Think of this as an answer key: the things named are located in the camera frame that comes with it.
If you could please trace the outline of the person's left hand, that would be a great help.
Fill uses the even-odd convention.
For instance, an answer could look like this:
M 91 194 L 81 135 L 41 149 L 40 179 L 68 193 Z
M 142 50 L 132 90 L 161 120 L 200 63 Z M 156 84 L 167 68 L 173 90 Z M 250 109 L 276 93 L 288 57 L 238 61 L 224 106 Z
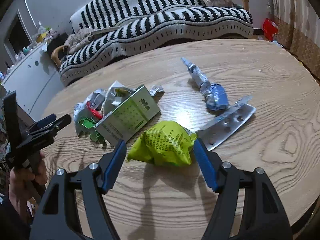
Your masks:
M 45 155 L 43 152 L 40 152 L 40 156 L 41 161 L 39 162 L 36 175 L 25 168 L 20 170 L 12 169 L 10 171 L 9 200 L 24 223 L 28 220 L 27 201 L 33 197 L 31 191 L 27 189 L 27 182 L 35 180 L 43 186 L 48 180 L 47 168 L 44 163 Z

